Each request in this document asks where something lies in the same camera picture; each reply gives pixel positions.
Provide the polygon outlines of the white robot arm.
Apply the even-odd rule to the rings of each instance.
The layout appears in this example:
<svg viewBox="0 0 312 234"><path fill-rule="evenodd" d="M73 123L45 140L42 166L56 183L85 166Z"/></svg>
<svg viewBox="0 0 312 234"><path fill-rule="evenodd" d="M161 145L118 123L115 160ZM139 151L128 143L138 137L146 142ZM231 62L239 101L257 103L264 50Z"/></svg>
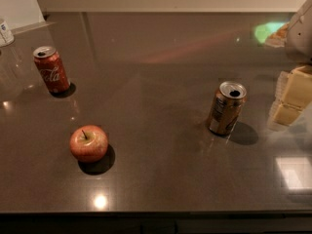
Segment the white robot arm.
<svg viewBox="0 0 312 234"><path fill-rule="evenodd" d="M287 57L296 63L296 68L278 77L267 122L269 129L284 131L312 102L312 0L306 0L264 44L284 47Z"/></svg>

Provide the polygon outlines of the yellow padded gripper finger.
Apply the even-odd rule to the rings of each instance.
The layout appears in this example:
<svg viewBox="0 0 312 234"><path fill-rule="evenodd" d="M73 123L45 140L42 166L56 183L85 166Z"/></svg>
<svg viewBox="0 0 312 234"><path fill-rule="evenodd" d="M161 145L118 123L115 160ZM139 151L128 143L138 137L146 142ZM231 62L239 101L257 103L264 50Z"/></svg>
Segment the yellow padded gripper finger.
<svg viewBox="0 0 312 234"><path fill-rule="evenodd" d="M312 102L312 66L282 71L277 80L275 100L269 111L268 128L285 130Z"/></svg>

